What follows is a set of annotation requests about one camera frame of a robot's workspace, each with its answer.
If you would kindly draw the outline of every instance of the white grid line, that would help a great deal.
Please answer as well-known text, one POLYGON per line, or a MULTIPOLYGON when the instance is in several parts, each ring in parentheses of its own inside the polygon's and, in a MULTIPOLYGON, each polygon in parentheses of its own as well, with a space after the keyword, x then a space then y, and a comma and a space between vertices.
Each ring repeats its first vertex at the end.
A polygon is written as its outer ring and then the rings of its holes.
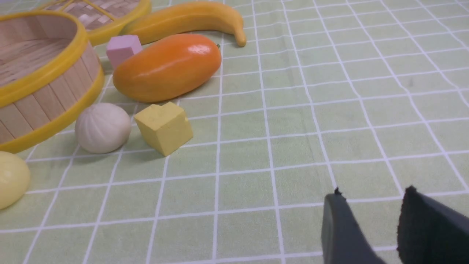
MULTIPOLYGON (((384 4, 384 2, 382 0, 381 1, 381 4, 388 10, 390 11, 390 9, 388 8, 387 5, 384 4)), ((394 14, 392 12, 389 12, 391 14, 391 16, 396 19, 396 17, 394 16, 394 14)), ((427 60, 429 60, 432 65, 437 69, 438 73, 442 75, 442 77, 449 82, 449 80, 446 78, 445 74, 439 69, 439 67, 435 64, 435 62, 428 56, 428 54, 424 51, 424 49, 418 44, 417 41, 415 41, 414 37, 412 36, 412 34, 410 34, 410 32, 402 25, 400 24, 399 25, 409 36, 410 38, 412 39, 412 41, 415 43, 415 45, 420 49, 421 52, 424 53, 425 57, 427 58, 427 60)), ((365 33, 368 35, 368 37, 370 38, 370 40, 372 40, 371 36, 368 34, 368 32, 363 29, 365 31, 365 33)), ((380 56, 383 56, 381 51, 378 49, 378 47, 376 46, 376 44, 373 42, 372 43, 373 46, 375 47, 376 51, 378 52, 378 54, 380 56)), ((382 58, 383 62, 386 64, 386 67, 388 68, 388 70, 394 74, 393 70, 391 69, 391 67, 389 66, 389 64, 387 63, 386 59, 385 58, 382 58)), ((430 125, 428 124, 428 122, 426 121, 425 117, 422 115, 422 113, 420 113, 420 111, 418 110, 417 106, 415 105, 414 103, 414 100, 412 98, 412 96, 410 96, 410 92, 408 89, 406 89, 402 83, 400 82, 400 80, 395 77, 395 80, 396 82, 401 86, 402 89, 404 89, 406 91, 406 93, 409 95, 409 99, 410 99, 410 103, 412 104, 412 107, 414 108, 415 112, 419 115, 419 117, 421 118, 422 121, 424 121, 425 123, 425 126, 427 127, 427 130, 428 132, 430 133, 431 137, 433 138, 433 141, 435 141, 435 143, 437 144, 438 148, 440 149, 440 151, 444 154, 446 160, 448 161, 449 165, 451 166, 451 168, 453 169, 454 173, 456 174, 457 178, 459 179, 459 181, 461 182, 462 186, 466 189, 466 190, 469 190, 469 186, 467 185, 467 183, 464 181, 464 179, 462 178, 461 174, 459 173, 458 169, 456 168, 456 166, 454 165, 453 161, 449 158, 449 155, 448 153, 445 151, 445 149, 443 148, 443 146, 441 145, 440 141, 437 139, 435 133, 433 132, 433 130, 431 129, 430 125)))
POLYGON ((304 90, 305 90, 305 93, 306 93, 306 96, 308 98, 308 101, 310 102, 310 105, 311 105, 311 115, 312 115, 312 118, 313 118, 313 122, 314 122, 314 125, 316 127, 316 131, 317 131, 317 135, 318 135, 318 140, 319 140, 319 144, 321 146, 321 152, 324 156, 324 160, 327 164, 327 169, 329 171, 329 177, 331 179, 331 183, 332 183, 332 186, 333 188, 335 189, 337 187, 337 183, 335 181, 335 176, 334 176, 334 173, 332 171, 332 166, 329 162, 329 156, 327 155, 327 151, 325 149, 325 146, 324 146, 324 141, 323 141, 323 137, 322 137, 322 134, 321 134, 321 130, 320 130, 320 127, 319 127, 319 122, 318 122, 318 119, 316 117, 316 112, 314 110, 314 105, 313 105, 313 100, 311 98, 311 95, 310 95, 310 92, 308 90, 308 86, 306 85, 306 79, 304 77, 304 73, 303 73, 303 66, 301 65, 301 60, 298 56, 298 51, 296 50, 296 45, 295 45, 295 40, 293 39, 293 35, 292 35, 292 31, 291 31, 291 28, 290 28, 290 23, 288 22, 288 17, 287 17, 287 12, 285 10, 285 3, 282 2, 282 6, 284 8, 284 16, 285 16, 285 19, 287 20, 287 28, 288 28, 288 33, 290 34, 290 37, 291 37, 291 41, 292 41, 292 45, 293 45, 293 49, 295 51, 295 56, 296 56, 296 62, 298 64, 298 66, 300 66, 300 75, 301 75, 301 79, 302 79, 302 82, 303 82, 303 87, 304 87, 304 90))
MULTIPOLYGON (((131 122, 133 121, 134 119, 134 116, 135 116, 135 113, 137 112, 138 110, 138 103, 135 104, 135 107, 134 107, 134 112, 131 116, 131 122)), ((103 198, 103 201, 101 203, 101 207, 99 209, 99 213, 98 213, 98 219, 96 220, 96 224, 93 228, 93 232, 91 233, 91 238, 90 238, 90 242, 88 243, 88 247, 86 249, 86 253, 85 253, 85 256, 83 258, 83 264, 86 264, 88 262, 88 258, 90 257, 90 254, 91 254, 91 249, 93 247, 93 243, 94 243, 94 240, 95 240, 95 237, 96 237, 96 233, 98 232, 98 227, 99 227, 99 223, 101 222, 101 218, 103 217, 103 214, 104 214, 104 210, 105 210, 105 207, 106 207, 106 202, 107 202, 107 199, 109 197, 109 192, 111 191, 111 184, 112 182, 114 181, 114 176, 116 174, 116 171, 117 171, 117 166, 119 165, 119 162, 121 161, 122 159, 122 153, 124 151, 124 148, 121 148, 118 152, 118 156, 117 156, 117 160, 114 164, 114 167, 113 167, 113 170, 111 172, 111 177, 109 179, 109 183, 107 184, 107 187, 106 187, 106 192, 104 194, 104 198, 103 198)))
MULTIPOLYGON (((324 21, 323 21, 322 19, 321 19, 321 23, 322 23, 323 26, 325 27, 325 23, 324 23, 324 21)), ((329 38, 329 41, 330 41, 330 42, 332 43, 332 45, 333 45, 333 49, 334 49, 335 55, 337 56, 337 59, 338 59, 339 62, 340 62, 340 66, 341 66, 341 68, 342 68, 342 71, 343 71, 344 74, 345 74, 345 77, 347 78, 347 81, 348 81, 350 87, 352 88, 353 92, 355 93, 355 95, 356 95, 356 96, 358 97, 358 99, 359 99, 360 107, 362 108, 363 115, 364 115, 364 117, 365 117, 366 123, 368 124, 368 126, 369 126, 370 129, 371 129, 371 132, 372 132, 372 134, 373 134, 373 138, 375 139, 375 142, 376 142, 376 144, 377 144, 377 146, 378 146, 378 148, 379 148, 379 151, 380 151, 381 155, 383 156, 383 158, 384 158, 384 160, 385 160, 386 166, 388 167, 388 169, 389 169, 389 171, 390 171, 390 173, 391 173, 391 176, 393 177, 393 180, 394 180, 394 183, 395 183, 395 185, 396 185, 396 188, 397 188, 397 190, 399 191, 399 193, 400 193, 401 195, 403 195, 404 191, 402 190, 401 184, 399 183, 399 180, 398 180, 397 177, 396 177, 396 174, 395 174, 395 172, 394 172, 394 169, 393 169, 393 167, 391 166, 391 163, 389 162, 389 159, 387 158, 387 155, 386 155, 386 153, 385 153, 385 151, 384 151, 384 149, 383 149, 383 146, 381 145, 381 141, 379 140, 378 135, 376 134, 376 130, 375 130, 375 128, 373 127, 373 125, 371 124, 371 121, 370 121, 370 118, 368 117, 368 113, 366 112, 366 108, 365 108, 365 105, 364 105, 364 103, 363 103, 363 100, 361 99, 360 94, 356 91, 355 86, 354 86, 353 82, 351 81, 350 76, 349 76, 348 73, 347 73, 347 70, 345 69, 344 63, 342 62, 342 59, 341 59, 341 57, 340 57, 340 55, 339 55, 339 52, 337 51, 337 48, 334 46, 334 41, 333 41, 331 35, 330 35, 328 32, 327 32, 327 37, 329 38)))
MULTIPOLYGON (((103 98, 106 89, 109 87, 110 81, 111 81, 111 78, 109 78, 109 80, 108 80, 108 82, 106 83, 105 87, 102 89, 102 91, 101 91, 101 97, 100 97, 99 101, 103 98)), ((37 147, 38 147, 38 144, 31 150, 31 152, 30 152, 29 155, 28 155, 28 158, 26 159, 26 162, 28 162, 28 160, 30 160, 30 158, 32 157, 32 155, 33 155, 33 153, 34 153, 34 151, 36 150, 37 147)), ((64 182, 64 180, 65 180, 65 177, 67 176, 68 170, 72 167, 72 165, 73 165, 73 160, 74 160, 74 158, 75 158, 75 156, 76 156, 76 154, 77 154, 77 152, 78 152, 79 149, 80 149, 80 146, 77 145, 77 146, 75 147, 75 150, 74 150, 72 156, 70 157, 70 162, 68 163, 68 166, 65 168, 65 170, 64 170, 64 172, 63 172, 63 174, 62 174, 62 177, 61 177, 61 179, 60 179, 60 182, 59 182, 59 185, 58 185, 58 187, 57 187, 57 190, 54 192, 54 196, 53 196, 53 198, 52 198, 52 201, 51 201, 51 203, 49 204, 49 207, 47 208, 47 211, 45 212, 44 217, 43 217, 43 219, 42 219, 42 221, 41 221, 41 226, 38 228, 38 231, 36 232, 36 235, 35 235, 34 238, 33 238, 33 241, 32 241, 32 243, 31 243, 31 245, 30 245, 30 247, 29 247, 29 249, 28 249, 28 252, 26 253, 26 257, 25 257, 24 260, 23 260, 23 264, 27 264, 28 261, 29 261, 29 258, 30 258, 30 256, 31 256, 31 253, 32 253, 32 251, 33 251, 33 249, 34 249, 34 247, 35 247, 35 245, 36 245, 36 242, 38 241, 38 238, 39 238, 39 236, 40 236, 40 234, 41 234, 41 231, 44 229, 44 226, 45 226, 45 224, 46 224, 46 222, 47 222, 47 219, 49 218, 49 215, 50 215, 50 213, 51 213, 51 211, 52 211, 52 208, 53 208, 53 206, 54 206, 54 204, 55 204, 55 201, 57 200, 57 196, 59 195, 60 187, 62 186, 62 184, 63 184, 63 182, 64 182)))
MULTIPOLYGON (((256 112, 263 111, 263 109, 256 109, 256 112)), ((434 119, 434 120, 426 120, 427 123, 440 123, 440 122, 455 122, 455 121, 469 121, 469 117, 458 117, 458 118, 449 118, 449 119, 434 119)), ((382 128, 394 128, 400 126, 408 126, 408 125, 416 125, 416 124, 425 124, 424 121, 415 121, 415 122, 407 122, 407 123, 400 123, 400 124, 388 124, 388 125, 376 125, 373 126, 375 129, 382 129, 382 128)), ((349 129, 335 129, 335 130, 324 130, 321 134, 326 133, 340 133, 340 132, 352 132, 352 131, 360 131, 360 130, 368 130, 370 129, 369 126, 366 127, 357 127, 357 128, 349 128, 349 129)), ((302 137, 302 136, 311 136, 317 135, 318 132, 308 132, 308 133, 296 133, 296 134, 283 134, 277 136, 270 136, 271 139, 279 139, 279 138, 287 138, 287 137, 302 137)), ((255 141, 255 140, 267 140, 267 137, 258 137, 258 138, 245 138, 245 139, 238 139, 238 140, 221 140, 220 144, 228 144, 228 143, 235 143, 235 142, 247 142, 247 141, 255 141)), ((181 148, 191 148, 191 147, 198 147, 198 146, 209 146, 209 145, 216 145, 217 142, 204 142, 204 143, 196 143, 196 144, 186 144, 181 146, 181 148)), ((139 152, 148 152, 154 151, 153 148, 145 148, 140 150, 124 150, 123 154, 129 153, 139 153, 139 152)), ((106 154, 86 154, 86 155, 76 155, 75 158, 89 158, 89 157, 97 157, 97 156, 106 156, 106 155, 118 155, 119 152, 111 152, 106 154)), ((52 161, 52 160, 65 160, 70 159, 71 156, 61 156, 61 157, 50 157, 50 158, 37 158, 37 159, 30 159, 27 162, 44 162, 44 161, 52 161)))
POLYGON ((220 83, 218 90, 218 120, 217 120, 217 155, 215 160, 215 202, 214 202, 214 215, 213 215, 213 239, 212 239, 212 260, 217 259, 217 243, 218 243, 218 209, 219 209, 219 190, 220 190, 220 142, 221 142, 221 111, 223 103, 223 60, 224 57, 224 45, 225 45, 225 34, 221 34, 220 53, 221 60, 220 65, 220 83))
MULTIPOLYGON (((461 44, 461 45, 464 47, 464 49, 466 49, 466 50, 468 49, 468 47, 466 46, 466 44, 465 44, 462 40, 460 40, 458 37, 456 37, 456 36, 451 32, 451 30, 450 30, 446 25, 444 25, 444 24, 440 21, 440 19, 438 19, 432 12, 430 12, 430 10, 427 9, 426 6, 424 6, 424 5, 420 2, 420 0, 416 0, 416 1, 418 2, 418 4, 419 4, 420 6, 422 6, 422 8, 423 8, 427 13, 429 13, 429 14, 433 17, 433 19, 435 19, 435 20, 438 22, 438 24, 440 24, 442 27, 444 27, 444 28, 448 31, 447 33, 449 33, 456 41, 458 41, 459 44, 461 44)), ((433 64, 433 66, 434 66, 436 69, 440 70, 440 69, 438 68, 438 66, 435 64, 435 62, 433 62, 433 61, 430 59, 429 56, 426 56, 426 57, 427 57, 427 59, 433 64)), ((449 84, 451 84, 451 86, 453 86, 454 88, 458 89, 459 97, 460 97, 461 100, 464 102, 464 104, 465 104, 467 107, 469 107, 469 103, 467 102, 466 98, 464 98, 464 96, 462 95, 461 90, 459 89, 459 87, 458 87, 457 85, 455 85, 453 82, 451 82, 451 81, 446 77, 446 75, 445 75, 443 72, 441 72, 440 75, 443 77, 443 79, 445 79, 445 81, 447 81, 449 84)))
POLYGON ((159 211, 161 209, 163 193, 165 191, 165 183, 167 180, 166 175, 168 171, 168 162, 169 162, 170 157, 171 155, 168 155, 165 158, 165 164, 163 166, 163 176, 161 178, 161 183, 160 183, 161 185, 159 187, 159 193, 158 193, 158 201, 156 203, 156 208, 155 208, 155 217, 153 219, 153 226, 151 227, 150 241, 148 243, 148 248, 147 248, 147 255, 146 255, 146 261, 145 261, 146 264, 150 264, 150 260, 151 260, 151 253, 153 251, 153 243, 154 243, 155 235, 156 235, 156 227, 158 225, 159 211))
MULTIPOLYGON (((440 197, 440 196, 454 196, 454 195, 464 195, 469 194, 468 190, 462 191, 449 191, 449 192, 438 192, 438 193, 424 193, 428 197, 440 197)), ((402 200, 403 196, 388 196, 388 197, 379 197, 379 198, 362 198, 362 199, 347 199, 347 202, 350 204, 353 203, 368 203, 368 202, 390 202, 402 200)), ((312 203, 299 203, 299 204, 289 204, 289 205, 279 205, 279 206, 264 206, 264 207, 254 207, 254 208, 244 208, 244 209, 234 209, 234 210, 219 210, 217 213, 219 215, 225 214, 236 214, 244 212, 256 212, 256 211, 267 211, 275 209, 294 209, 294 208, 311 208, 323 206, 323 202, 312 202, 312 203)), ((166 215, 158 217, 158 220, 169 220, 169 219, 178 219, 185 217, 202 217, 202 216, 212 216, 214 211, 199 212, 199 213, 187 213, 187 214, 178 214, 178 215, 166 215)), ((124 219, 124 220, 114 220, 114 221, 103 221, 99 225, 116 225, 116 224, 127 224, 127 223, 137 223, 137 222, 151 222, 154 221, 154 217, 144 217, 144 218, 133 218, 133 219, 124 219)), ((97 223, 80 223, 80 224, 68 224, 68 225, 48 225, 44 226, 42 230, 53 230, 53 229, 63 229, 63 228, 79 228, 79 227, 90 227, 95 226, 97 223)), ((30 232, 38 231, 40 227, 28 227, 28 228, 18 228, 18 229, 8 229, 0 230, 2 233, 20 233, 20 232, 30 232)))
MULTIPOLYGON (((254 7, 254 0, 251 0, 252 4, 252 14, 254 17, 256 16, 256 11, 254 7)), ((280 220, 280 210, 279 206, 279 198, 277 194, 277 184, 275 181, 275 172, 274 172, 274 165, 273 165, 273 156, 272 156, 272 145, 270 140, 270 129, 269 129, 269 122, 267 118, 267 109, 266 109, 266 102, 265 102, 265 91, 264 91, 264 81, 263 81, 263 72, 262 72, 262 63, 261 63, 261 55, 259 49, 259 41, 257 40, 257 27, 256 27, 256 20, 254 19, 254 36, 256 38, 256 50, 257 50, 257 64, 259 66, 259 77, 260 77, 260 84, 261 84, 261 94, 262 94, 262 107, 264 112, 264 122, 265 122, 265 133, 267 137, 267 150, 269 152, 269 167, 270 167, 270 176, 272 182, 272 194, 273 194, 273 203, 275 206, 275 220, 277 224, 277 236, 279 239, 279 251, 280 251, 280 259, 281 264, 285 264, 285 247, 283 244, 283 233, 282 233, 282 226, 280 220)))
MULTIPOLYGON (((75 151, 73 152, 72 157, 70 158, 70 162, 68 163, 68 166, 66 167, 65 171, 62 174, 62 177, 59 182, 59 188, 62 186, 62 183, 65 179, 65 176, 67 175, 68 170, 72 167, 73 159, 78 150, 80 149, 80 146, 75 147, 75 151)), ((36 235, 34 236, 34 239, 31 243, 31 246, 28 249, 28 253, 26 253, 26 257, 23 260, 23 264, 27 264, 29 261, 29 257, 31 256, 31 253, 34 249, 34 246, 36 245, 36 242, 38 241, 39 235, 41 234, 41 231, 44 229, 45 223, 47 222, 47 219, 49 218, 49 215, 52 211, 52 207, 55 204, 55 201, 57 200, 57 196, 59 195, 59 189, 54 192, 54 196, 52 198, 51 203, 49 204, 49 207, 47 208, 47 211, 45 212, 44 218, 42 218, 41 226, 38 228, 38 231, 36 232, 36 235)))

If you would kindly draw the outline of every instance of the woven bamboo lid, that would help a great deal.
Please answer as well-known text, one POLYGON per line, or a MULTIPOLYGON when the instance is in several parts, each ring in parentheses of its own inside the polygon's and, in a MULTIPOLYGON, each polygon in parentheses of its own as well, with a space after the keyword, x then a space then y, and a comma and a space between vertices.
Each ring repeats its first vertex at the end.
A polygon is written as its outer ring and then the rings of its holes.
POLYGON ((91 31, 127 15, 138 4, 139 0, 56 0, 41 8, 72 14, 91 31))

